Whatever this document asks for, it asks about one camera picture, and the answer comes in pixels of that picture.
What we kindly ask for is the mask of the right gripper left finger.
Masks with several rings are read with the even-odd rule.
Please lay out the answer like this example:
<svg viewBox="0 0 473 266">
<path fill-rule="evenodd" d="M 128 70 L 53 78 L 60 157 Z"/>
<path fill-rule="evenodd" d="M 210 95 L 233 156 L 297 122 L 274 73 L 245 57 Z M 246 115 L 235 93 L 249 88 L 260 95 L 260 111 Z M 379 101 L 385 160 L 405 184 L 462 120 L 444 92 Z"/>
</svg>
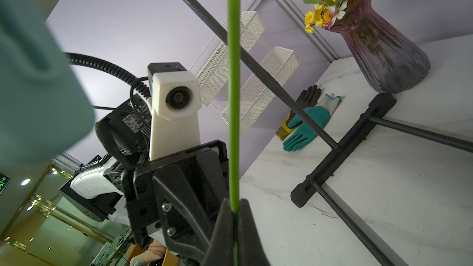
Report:
<svg viewBox="0 0 473 266">
<path fill-rule="evenodd" d="M 210 245 L 204 256 L 202 266 L 234 265 L 234 214 L 230 200 L 224 198 L 220 206 Z"/>
</svg>

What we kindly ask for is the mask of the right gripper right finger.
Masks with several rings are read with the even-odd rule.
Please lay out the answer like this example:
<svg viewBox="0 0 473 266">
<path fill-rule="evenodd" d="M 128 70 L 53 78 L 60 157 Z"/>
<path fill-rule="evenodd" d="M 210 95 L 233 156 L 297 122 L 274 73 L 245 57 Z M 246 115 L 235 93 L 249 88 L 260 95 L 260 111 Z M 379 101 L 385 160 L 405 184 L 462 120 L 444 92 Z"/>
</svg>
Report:
<svg viewBox="0 0 473 266">
<path fill-rule="evenodd" d="M 236 221 L 236 247 L 239 266 L 270 266 L 247 199 L 240 201 Z"/>
</svg>

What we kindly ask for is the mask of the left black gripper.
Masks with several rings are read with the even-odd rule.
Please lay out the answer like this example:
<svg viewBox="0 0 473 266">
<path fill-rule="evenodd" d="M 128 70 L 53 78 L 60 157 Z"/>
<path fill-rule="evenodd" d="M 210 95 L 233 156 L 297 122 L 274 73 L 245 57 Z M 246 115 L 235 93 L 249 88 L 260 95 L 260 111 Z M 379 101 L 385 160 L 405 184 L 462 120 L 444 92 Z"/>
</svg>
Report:
<svg viewBox="0 0 473 266">
<path fill-rule="evenodd" d="M 229 159 L 223 141 L 126 169 L 121 183 L 137 245 L 162 235 L 172 252 L 203 262 L 220 205 L 229 197 Z"/>
</svg>

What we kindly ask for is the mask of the black clothes rack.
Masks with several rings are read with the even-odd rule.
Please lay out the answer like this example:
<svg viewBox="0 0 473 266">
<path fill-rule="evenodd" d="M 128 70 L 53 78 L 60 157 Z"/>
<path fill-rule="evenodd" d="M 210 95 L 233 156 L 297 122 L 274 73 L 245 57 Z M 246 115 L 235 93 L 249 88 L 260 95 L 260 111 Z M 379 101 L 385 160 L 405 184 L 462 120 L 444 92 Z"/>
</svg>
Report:
<svg viewBox="0 0 473 266">
<path fill-rule="evenodd" d="M 427 78 L 379 95 L 354 59 L 322 75 L 344 98 L 325 133 L 271 141 L 240 181 L 273 266 L 473 263 L 473 37 L 423 45 Z"/>
</svg>

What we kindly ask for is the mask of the purple clip hanger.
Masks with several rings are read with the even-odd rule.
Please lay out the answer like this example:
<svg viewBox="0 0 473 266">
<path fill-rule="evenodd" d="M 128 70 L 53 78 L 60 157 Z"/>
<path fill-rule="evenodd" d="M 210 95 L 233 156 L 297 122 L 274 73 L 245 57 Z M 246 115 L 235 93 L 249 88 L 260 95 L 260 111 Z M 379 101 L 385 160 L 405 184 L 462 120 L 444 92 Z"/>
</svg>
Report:
<svg viewBox="0 0 473 266">
<path fill-rule="evenodd" d="M 94 122 L 33 0 L 1 0 L 1 166 L 44 164 L 87 136 Z"/>
</svg>

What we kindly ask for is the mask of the yellow tulip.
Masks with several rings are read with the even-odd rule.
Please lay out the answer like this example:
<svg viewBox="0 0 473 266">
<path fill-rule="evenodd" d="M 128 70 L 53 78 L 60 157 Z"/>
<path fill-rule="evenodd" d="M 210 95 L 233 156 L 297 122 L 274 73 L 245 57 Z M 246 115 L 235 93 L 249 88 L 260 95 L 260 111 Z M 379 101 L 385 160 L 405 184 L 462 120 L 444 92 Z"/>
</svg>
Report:
<svg viewBox="0 0 473 266">
<path fill-rule="evenodd" d="M 227 0 L 229 59 L 229 193 L 230 209 L 240 209 L 240 1 Z"/>
</svg>

